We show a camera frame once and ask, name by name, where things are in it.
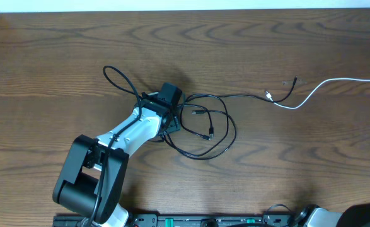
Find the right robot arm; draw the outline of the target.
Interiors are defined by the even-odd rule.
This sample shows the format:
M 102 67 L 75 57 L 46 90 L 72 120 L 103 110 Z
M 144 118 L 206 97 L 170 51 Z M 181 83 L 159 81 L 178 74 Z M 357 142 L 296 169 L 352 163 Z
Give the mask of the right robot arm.
M 333 212 L 316 204 L 308 205 L 294 217 L 291 226 L 298 227 L 370 227 L 370 203 Z

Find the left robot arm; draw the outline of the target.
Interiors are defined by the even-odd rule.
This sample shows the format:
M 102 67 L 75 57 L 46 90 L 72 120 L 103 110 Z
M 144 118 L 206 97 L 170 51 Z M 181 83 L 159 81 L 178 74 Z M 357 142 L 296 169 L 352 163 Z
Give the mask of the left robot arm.
M 131 115 L 96 138 L 73 141 L 52 199 L 82 215 L 92 226 L 125 226 L 129 212 L 120 204 L 129 158 L 148 140 L 178 131 L 182 91 L 164 83 L 159 92 L 142 94 Z

